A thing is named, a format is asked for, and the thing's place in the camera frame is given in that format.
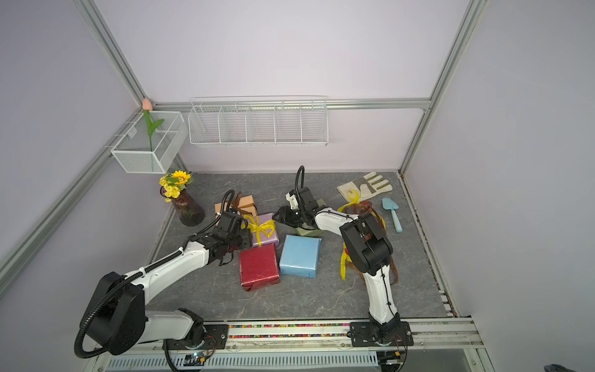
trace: white wire shelf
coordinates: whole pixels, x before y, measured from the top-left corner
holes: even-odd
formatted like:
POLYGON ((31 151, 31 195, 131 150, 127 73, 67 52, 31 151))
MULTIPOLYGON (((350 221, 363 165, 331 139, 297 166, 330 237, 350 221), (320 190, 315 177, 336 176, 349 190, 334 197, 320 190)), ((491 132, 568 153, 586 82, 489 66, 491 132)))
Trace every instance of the white wire shelf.
POLYGON ((205 97, 191 102, 190 143, 198 147, 328 143, 325 97, 205 97))
POLYGON ((188 136, 188 127, 179 111, 150 111, 152 121, 163 119, 153 132, 152 150, 145 118, 139 114, 111 153, 126 173, 164 174, 188 136))

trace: light blue trowel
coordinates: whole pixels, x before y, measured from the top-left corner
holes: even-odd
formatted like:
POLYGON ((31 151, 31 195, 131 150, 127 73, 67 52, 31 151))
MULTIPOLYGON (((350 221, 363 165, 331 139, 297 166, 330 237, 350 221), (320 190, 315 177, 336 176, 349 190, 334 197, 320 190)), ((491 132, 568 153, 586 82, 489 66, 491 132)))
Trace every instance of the light blue trowel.
POLYGON ((385 210, 390 211, 390 213, 393 215, 394 229, 397 230, 398 233, 402 233, 403 227, 401 227, 401 222, 399 222, 397 212, 395 212, 395 210, 399 209, 397 203, 395 203, 391 198, 382 198, 382 207, 385 210))

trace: yellow bow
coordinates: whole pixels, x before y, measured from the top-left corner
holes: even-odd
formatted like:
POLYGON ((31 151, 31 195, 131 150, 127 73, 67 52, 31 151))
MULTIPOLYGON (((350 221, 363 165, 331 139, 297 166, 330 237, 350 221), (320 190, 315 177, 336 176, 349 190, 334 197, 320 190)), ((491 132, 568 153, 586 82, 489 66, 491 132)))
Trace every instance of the yellow bow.
POLYGON ((273 233, 275 232, 275 221, 269 220, 267 222, 263 222, 262 224, 258 224, 258 216, 256 216, 256 221, 254 221, 254 217, 252 217, 249 214, 244 215, 244 218, 250 220, 250 222, 248 222, 248 228, 251 232, 256 233, 256 241, 258 242, 258 246, 262 245, 260 233, 263 233, 264 235, 266 235, 266 237, 273 236, 273 233))
MULTIPOLYGON (((359 203, 359 194, 356 190, 349 190, 347 192, 347 196, 351 201, 339 208, 337 212, 342 212, 346 207, 359 203)), ((386 229, 386 223, 384 222, 384 219, 381 215, 378 215, 378 217, 380 217, 380 221, 382 221, 382 225, 386 229)), ((345 243, 343 243, 343 254, 341 255, 341 278, 343 280, 345 280, 345 265, 347 264, 347 261, 351 262, 351 257, 347 254, 347 246, 345 245, 345 243)))

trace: mounting plate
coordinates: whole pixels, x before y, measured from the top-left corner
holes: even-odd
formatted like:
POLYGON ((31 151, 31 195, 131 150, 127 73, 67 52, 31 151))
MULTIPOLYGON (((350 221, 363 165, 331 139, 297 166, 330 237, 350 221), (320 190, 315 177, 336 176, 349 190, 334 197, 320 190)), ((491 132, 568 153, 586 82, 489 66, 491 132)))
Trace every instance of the mounting plate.
MULTIPOLYGON (((353 347, 358 348, 362 346, 377 345, 375 342, 370 341, 372 339, 372 333, 370 332, 369 321, 353 321, 349 324, 349 331, 351 333, 351 345, 353 347)), ((399 339, 395 339, 390 343, 390 346, 397 346, 397 341, 398 346, 404 346, 405 342, 407 343, 407 346, 413 346, 413 336, 411 335, 409 323, 402 321, 401 326, 397 330, 397 335, 399 335, 403 342, 399 339)))
MULTIPOLYGON (((200 350, 225 349, 229 326, 227 324, 208 324, 205 325, 205 329, 205 337, 213 337, 217 344, 215 345, 212 339, 205 338, 205 342, 198 348, 200 350)), ((167 340, 167 348, 169 350, 188 350, 177 340, 167 340)))

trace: pink tulip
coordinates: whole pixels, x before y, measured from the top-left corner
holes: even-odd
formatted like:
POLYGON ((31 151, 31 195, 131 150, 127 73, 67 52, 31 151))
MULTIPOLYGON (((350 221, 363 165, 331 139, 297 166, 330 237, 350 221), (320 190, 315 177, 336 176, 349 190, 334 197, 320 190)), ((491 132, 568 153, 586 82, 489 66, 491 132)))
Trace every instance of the pink tulip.
POLYGON ((153 105, 151 104, 148 98, 145 98, 143 100, 143 110, 153 111, 153 105))

